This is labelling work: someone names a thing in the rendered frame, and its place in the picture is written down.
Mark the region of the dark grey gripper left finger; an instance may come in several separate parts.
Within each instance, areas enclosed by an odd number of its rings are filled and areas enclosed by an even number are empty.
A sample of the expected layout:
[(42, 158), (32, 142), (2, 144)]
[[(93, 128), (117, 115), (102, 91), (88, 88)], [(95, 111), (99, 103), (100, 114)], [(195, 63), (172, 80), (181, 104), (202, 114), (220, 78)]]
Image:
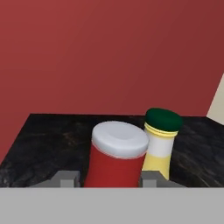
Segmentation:
[(80, 172), (79, 171), (58, 171), (51, 179), (34, 185), (34, 187), (65, 187), (75, 188), (80, 187)]

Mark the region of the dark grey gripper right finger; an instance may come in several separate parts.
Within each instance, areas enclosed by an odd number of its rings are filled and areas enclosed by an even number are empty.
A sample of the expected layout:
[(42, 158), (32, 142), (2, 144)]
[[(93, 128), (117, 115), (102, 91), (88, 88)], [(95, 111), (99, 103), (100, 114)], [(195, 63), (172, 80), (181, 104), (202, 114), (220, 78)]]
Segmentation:
[(139, 186), (144, 188), (169, 188), (181, 187), (180, 184), (166, 180), (159, 171), (142, 171)]

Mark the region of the red jar with white lid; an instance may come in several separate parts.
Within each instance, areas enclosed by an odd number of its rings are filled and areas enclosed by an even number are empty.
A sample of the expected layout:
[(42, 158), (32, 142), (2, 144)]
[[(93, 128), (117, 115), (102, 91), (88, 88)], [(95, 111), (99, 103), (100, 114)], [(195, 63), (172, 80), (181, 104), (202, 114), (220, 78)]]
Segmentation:
[(101, 122), (92, 131), (85, 187), (138, 187), (149, 138), (137, 126)]

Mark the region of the yellow bottle with green cap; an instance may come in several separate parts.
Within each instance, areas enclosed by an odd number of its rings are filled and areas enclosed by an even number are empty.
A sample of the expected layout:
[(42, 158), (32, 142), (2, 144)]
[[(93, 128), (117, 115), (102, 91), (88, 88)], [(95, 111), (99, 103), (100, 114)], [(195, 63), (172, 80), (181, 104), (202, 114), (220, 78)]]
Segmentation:
[(172, 148), (181, 125), (181, 116), (169, 109), (147, 110), (144, 131), (149, 138), (149, 146), (143, 162), (143, 171), (157, 171), (165, 179), (170, 178)]

